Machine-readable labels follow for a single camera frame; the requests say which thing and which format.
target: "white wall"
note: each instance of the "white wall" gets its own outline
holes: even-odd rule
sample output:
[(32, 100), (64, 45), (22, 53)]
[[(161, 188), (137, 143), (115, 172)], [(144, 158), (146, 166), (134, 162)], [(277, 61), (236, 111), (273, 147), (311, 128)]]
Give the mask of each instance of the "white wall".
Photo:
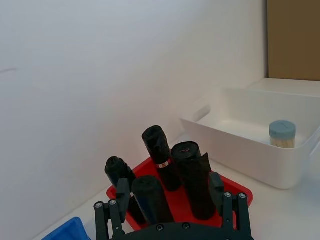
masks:
[(0, 239), (29, 240), (132, 167), (142, 132), (265, 76), (263, 0), (2, 0)]

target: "blue jar lid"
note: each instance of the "blue jar lid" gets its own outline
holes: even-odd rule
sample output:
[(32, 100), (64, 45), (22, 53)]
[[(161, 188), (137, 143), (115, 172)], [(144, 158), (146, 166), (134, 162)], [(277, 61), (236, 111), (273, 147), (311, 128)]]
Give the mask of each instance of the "blue jar lid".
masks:
[(270, 124), (269, 134), (273, 139), (293, 139), (296, 137), (296, 125), (290, 121), (274, 121)]

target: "white storage box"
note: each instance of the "white storage box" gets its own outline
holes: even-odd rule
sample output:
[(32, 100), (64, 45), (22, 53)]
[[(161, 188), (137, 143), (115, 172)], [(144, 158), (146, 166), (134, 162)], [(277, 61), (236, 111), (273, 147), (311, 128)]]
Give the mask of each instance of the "white storage box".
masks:
[[(270, 145), (269, 125), (277, 120), (295, 123), (295, 148)], [(202, 153), (279, 189), (294, 187), (320, 156), (319, 97), (217, 88), (181, 121)]]

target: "cardboard box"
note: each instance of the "cardboard box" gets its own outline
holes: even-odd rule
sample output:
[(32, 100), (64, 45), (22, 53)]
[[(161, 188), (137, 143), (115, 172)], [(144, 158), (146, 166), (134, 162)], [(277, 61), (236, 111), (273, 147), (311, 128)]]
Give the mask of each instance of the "cardboard box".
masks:
[(320, 0), (268, 0), (269, 78), (320, 81)]

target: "black plastic wrap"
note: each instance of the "black plastic wrap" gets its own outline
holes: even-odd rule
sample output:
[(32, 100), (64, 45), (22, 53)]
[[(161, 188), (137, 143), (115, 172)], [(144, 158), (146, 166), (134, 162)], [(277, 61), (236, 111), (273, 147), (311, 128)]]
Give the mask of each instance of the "black plastic wrap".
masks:
[[(119, 179), (128, 179), (130, 191), (132, 192), (132, 184), (136, 179), (136, 175), (125, 163), (125, 161), (119, 157), (112, 156), (107, 160), (104, 171), (115, 188), (117, 188)], [(134, 196), (129, 200), (128, 212), (132, 215), (137, 223), (146, 223), (145, 217), (141, 212), (141, 209)]]
[(149, 127), (143, 134), (144, 144), (156, 165), (157, 172), (164, 187), (176, 191), (181, 186), (175, 164), (171, 160), (167, 137), (160, 126)]
[(171, 155), (181, 176), (193, 215), (200, 220), (211, 218), (216, 208), (209, 194), (211, 167), (208, 154), (201, 156), (198, 144), (187, 141), (175, 145)]
[(155, 176), (138, 177), (133, 182), (132, 192), (150, 225), (175, 221), (165, 191)]

